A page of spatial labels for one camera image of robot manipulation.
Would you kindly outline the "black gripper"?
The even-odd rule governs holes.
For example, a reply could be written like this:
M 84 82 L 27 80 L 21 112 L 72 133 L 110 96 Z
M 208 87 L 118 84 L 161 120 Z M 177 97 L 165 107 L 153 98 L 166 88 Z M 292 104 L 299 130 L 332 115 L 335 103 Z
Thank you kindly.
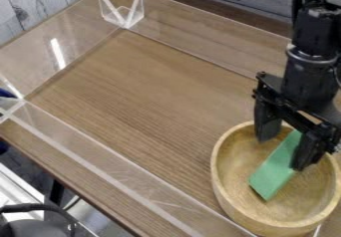
M 273 139 L 287 121 L 302 133 L 291 167 L 303 171 L 341 142 L 341 110 L 335 105 L 340 89 L 338 59 L 288 55 L 283 77 L 257 73 L 255 131 L 260 142 Z

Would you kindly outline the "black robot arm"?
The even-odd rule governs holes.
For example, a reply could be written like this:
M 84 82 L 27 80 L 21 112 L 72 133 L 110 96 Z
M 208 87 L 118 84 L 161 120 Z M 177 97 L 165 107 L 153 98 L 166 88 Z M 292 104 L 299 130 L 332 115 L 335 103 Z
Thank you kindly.
M 290 166 L 304 170 L 341 142 L 341 0 L 292 0 L 292 24 L 284 75 L 257 74 L 255 127 L 260 141 L 285 122 L 302 132 Z

